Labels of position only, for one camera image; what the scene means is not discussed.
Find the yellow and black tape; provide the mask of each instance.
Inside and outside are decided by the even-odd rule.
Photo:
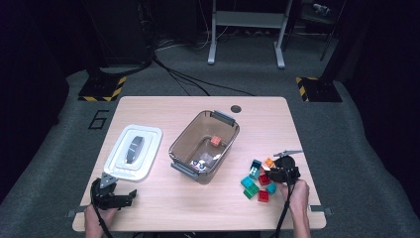
[[[121,93],[124,83],[126,82],[127,77],[121,78],[117,86],[115,87],[114,92],[111,96],[79,96],[78,100],[80,101],[115,101],[118,98],[118,95]]]
[[[297,86],[299,87],[300,96],[302,97],[303,101],[309,101],[308,93],[306,88],[303,85],[303,80],[318,80],[317,77],[296,77]]]

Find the container lid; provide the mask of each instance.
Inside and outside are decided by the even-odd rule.
[[[119,179],[144,179],[155,160],[161,136],[157,127],[127,126],[108,157],[105,173]]]

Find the clear plastic bin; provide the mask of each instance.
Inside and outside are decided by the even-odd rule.
[[[232,117],[202,111],[169,148],[171,166],[201,184],[210,182],[239,133]]]

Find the human hand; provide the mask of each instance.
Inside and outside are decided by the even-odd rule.
[[[284,200],[288,197],[288,187],[283,183],[278,184]],[[309,198],[309,185],[305,180],[298,179],[294,184],[293,194],[290,197],[290,210],[306,210]]]
[[[98,208],[99,214],[105,221],[107,227],[112,224],[115,214],[118,208],[110,208],[102,210]],[[84,210],[84,229],[86,232],[86,238],[102,238],[104,231],[99,224],[99,218],[96,215],[95,209],[92,204],[89,204]]]
[[[288,187],[282,183],[278,184],[279,190],[285,201],[288,198]],[[298,179],[294,184],[293,193],[290,197],[289,208],[293,219],[294,237],[311,237],[308,219],[309,185],[305,180]]]

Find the teal block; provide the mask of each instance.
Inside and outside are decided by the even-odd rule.
[[[259,170],[262,167],[262,162],[259,160],[253,160],[253,164],[251,165],[251,168],[252,167],[255,167]]]
[[[244,195],[248,199],[251,199],[255,194],[259,193],[259,191],[260,191],[260,188],[255,183],[253,183],[251,186],[247,187],[244,190]]]
[[[241,184],[245,188],[251,186],[253,183],[254,183],[254,181],[251,178],[249,178],[249,177],[245,177],[244,179],[241,180]]]
[[[260,169],[252,167],[250,170],[250,178],[253,180],[257,180],[260,176]]]
[[[275,193],[275,191],[277,190],[277,186],[275,185],[275,183],[274,182],[272,182],[272,183],[270,183],[267,187],[266,187],[266,189],[265,189],[266,191],[268,191],[268,193],[270,194],[270,195],[272,195],[272,194],[274,194]]]

